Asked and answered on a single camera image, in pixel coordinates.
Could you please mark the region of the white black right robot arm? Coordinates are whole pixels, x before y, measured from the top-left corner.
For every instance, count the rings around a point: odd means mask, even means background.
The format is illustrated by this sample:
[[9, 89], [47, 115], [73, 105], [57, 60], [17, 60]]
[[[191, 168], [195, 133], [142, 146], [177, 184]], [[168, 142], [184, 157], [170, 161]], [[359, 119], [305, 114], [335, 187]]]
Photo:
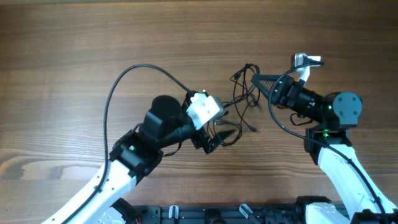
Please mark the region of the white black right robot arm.
[[304, 149], [328, 176], [343, 201], [351, 223], [397, 223], [397, 206], [376, 187], [360, 164], [348, 130], [358, 125], [363, 101], [355, 93], [325, 96], [308, 90], [303, 78], [253, 75], [252, 83], [268, 99], [318, 124], [305, 130]]

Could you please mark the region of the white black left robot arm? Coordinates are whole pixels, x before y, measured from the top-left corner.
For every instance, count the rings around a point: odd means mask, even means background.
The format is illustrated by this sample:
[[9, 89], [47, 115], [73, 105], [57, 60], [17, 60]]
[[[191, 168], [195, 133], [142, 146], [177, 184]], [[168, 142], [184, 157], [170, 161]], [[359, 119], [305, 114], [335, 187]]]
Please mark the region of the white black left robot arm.
[[183, 103], [167, 95], [154, 98], [144, 121], [115, 142], [96, 175], [46, 223], [139, 223], [141, 216], [123, 196], [160, 164], [165, 147], [189, 139], [195, 148], [213, 152], [234, 133], [211, 137], [205, 129], [223, 112], [205, 91], [187, 92]]

